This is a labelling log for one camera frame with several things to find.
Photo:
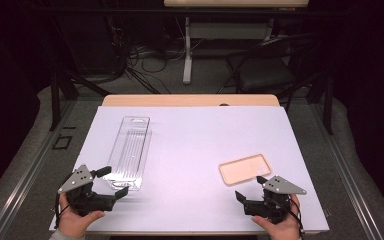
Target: white tabletop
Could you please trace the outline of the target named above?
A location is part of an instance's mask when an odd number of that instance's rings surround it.
[[[307,7],[308,0],[164,0],[166,7]]]
[[[99,107],[75,168],[108,163],[125,116],[150,117],[152,129],[142,187],[130,191],[89,232],[111,235],[261,234],[244,215],[235,190],[262,200],[255,180],[224,184],[221,163],[262,153],[273,172],[305,189],[299,195],[305,231],[329,227],[283,108],[240,107]],[[114,191],[95,179],[99,194]]]

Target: black cable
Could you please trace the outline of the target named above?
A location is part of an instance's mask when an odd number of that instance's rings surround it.
[[[149,59],[149,57],[143,57],[143,58],[142,58],[142,62],[141,62],[141,67],[142,67],[142,69],[143,69],[145,72],[149,72],[149,73],[158,73],[158,72],[163,71],[163,70],[165,69],[165,67],[167,66],[167,61],[168,61],[168,60],[167,60],[166,56],[163,56],[164,64],[163,64],[163,66],[162,66],[160,69],[153,70],[153,71],[151,71],[151,70],[147,70],[147,69],[145,69],[145,66],[144,66],[144,62],[145,62],[146,59]]]
[[[302,225],[302,222],[301,222],[301,219],[302,219],[302,213],[301,213],[301,210],[299,209],[299,206],[298,206],[298,204],[294,201],[294,200],[292,200],[291,198],[289,199],[296,207],[297,207],[297,209],[298,209],[298,216],[299,216],[299,219],[300,219],[300,221],[298,222],[299,223],[299,225],[300,225],[300,231],[299,231],[299,235],[300,235],[300,237],[301,237],[301,240],[304,240],[304,227],[303,227],[303,225]]]
[[[67,175],[66,178],[64,178],[64,180],[60,183],[58,189],[61,188],[61,186],[71,177],[71,175],[73,175],[73,173],[70,173]],[[59,197],[60,197],[60,194],[58,193],[57,191],[57,194],[56,194],[56,197],[55,197],[55,205],[54,205],[54,213],[55,213],[55,229],[58,228],[59,226],[59,221],[60,221],[60,217],[61,217],[61,213],[70,206],[67,205],[64,209],[62,209],[61,211],[59,211]]]
[[[167,57],[168,60],[178,60],[181,56],[183,56],[185,54],[185,46],[184,46],[185,42],[182,41],[182,43],[183,43],[183,46],[182,46],[182,44],[179,44],[179,47],[176,50],[176,52],[173,54],[173,56]]]
[[[136,54],[137,57],[134,58],[134,57],[129,56],[127,58],[128,67],[126,68],[126,73],[131,75],[131,76],[129,76],[127,74],[127,77],[129,79],[135,78],[143,87],[145,87],[151,93],[161,94],[157,89],[155,89],[152,86],[152,84],[146,78],[146,76],[153,77],[153,78],[157,79],[163,85],[163,87],[166,89],[166,91],[168,93],[171,93],[170,90],[167,88],[167,86],[164,84],[164,82],[161,79],[159,79],[159,78],[157,78],[157,77],[155,77],[153,75],[147,74],[147,73],[139,72],[139,71],[134,69],[134,66],[138,63],[140,58],[138,57],[139,56],[139,51],[137,50],[137,48],[133,48],[132,47],[132,50],[135,51],[135,54]]]
[[[131,47],[131,50],[130,51],[134,51],[134,53],[130,53],[130,55],[127,57],[128,60],[130,60],[130,64],[132,67],[136,66],[136,64],[139,62],[139,51],[137,49],[137,47]]]

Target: dark background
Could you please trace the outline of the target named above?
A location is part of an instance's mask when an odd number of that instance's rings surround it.
[[[162,7],[162,1],[119,2],[128,7],[149,4]],[[358,156],[384,195],[384,3],[312,0],[309,9],[353,10],[352,17],[345,22],[306,21],[303,29],[318,32],[324,39],[324,55],[320,61],[331,63],[334,96],[348,109]],[[107,26],[105,20],[85,20],[89,22],[86,28],[108,32],[102,29]],[[149,21],[131,17],[125,22],[133,37],[155,49],[164,46],[164,31],[176,35],[170,32],[174,29],[170,18]],[[70,24],[65,24],[64,31],[69,32]],[[44,27],[38,30],[35,25]],[[87,35],[83,30],[78,34]],[[50,85],[50,76],[55,70],[49,61],[49,52],[41,44],[44,36],[65,66],[79,69],[73,51],[82,54],[82,46],[95,46],[97,49],[92,52],[96,54],[82,56],[89,64],[86,73],[114,74],[120,70],[119,52],[107,45],[110,34],[81,42],[75,45],[78,49],[73,50],[49,21],[31,20],[18,1],[0,0],[0,177],[33,125],[40,106],[36,95]],[[70,41],[78,40],[76,34],[71,37]],[[92,61],[105,56],[111,61]]]

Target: gray carpet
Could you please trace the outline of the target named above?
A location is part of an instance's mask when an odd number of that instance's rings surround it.
[[[160,69],[163,65],[160,60],[146,59],[148,67]],[[143,70],[138,64],[136,69]],[[194,58],[192,84],[183,85],[183,61],[169,61],[164,70],[153,73],[165,83],[171,93],[215,93],[221,83],[228,76],[226,65],[222,59]],[[166,89],[155,78],[149,78],[150,83],[162,93]],[[122,78],[108,83],[100,84],[105,89],[121,94],[149,93],[136,80],[124,75]],[[50,210],[54,203],[54,193],[60,181],[73,168],[77,155],[87,135],[97,106],[102,98],[89,89],[78,85],[81,97],[79,101],[68,103],[67,116],[64,124],[56,133],[60,141],[54,139],[51,148],[43,154],[43,165],[38,170],[30,189],[19,209],[15,209],[15,217],[9,219],[1,230],[4,239],[48,239],[48,227],[52,220],[53,212]],[[43,143],[49,136],[50,127],[50,91],[45,89],[40,95],[42,102],[41,111],[13,163],[0,181],[0,217],[5,209],[6,201],[10,199],[12,190],[16,188],[26,169],[37,160],[37,155]],[[344,188],[341,176],[335,165],[335,155],[326,137],[324,129],[320,127],[320,116],[314,111],[318,106],[303,104],[295,100],[289,117],[296,134],[299,146],[304,156],[310,176],[320,198],[322,207],[327,209],[330,216],[327,221],[331,231],[305,239],[368,239],[363,226],[356,214],[353,203]],[[358,156],[355,154],[354,143],[346,120],[346,109],[335,101],[333,128],[334,138],[347,160],[353,177],[355,178],[362,195],[372,210],[373,218],[378,223],[384,235],[384,199],[379,194],[376,185],[364,171]],[[67,139],[71,139],[68,148],[64,149]],[[87,236],[88,239],[107,239],[107,237]]]

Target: sleeve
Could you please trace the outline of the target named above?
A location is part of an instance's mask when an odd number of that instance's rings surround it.
[[[49,238],[49,240],[85,240],[85,236],[83,236],[81,238],[72,238],[72,237],[65,235],[64,233],[60,232],[59,229],[57,229],[52,234],[51,238]]]

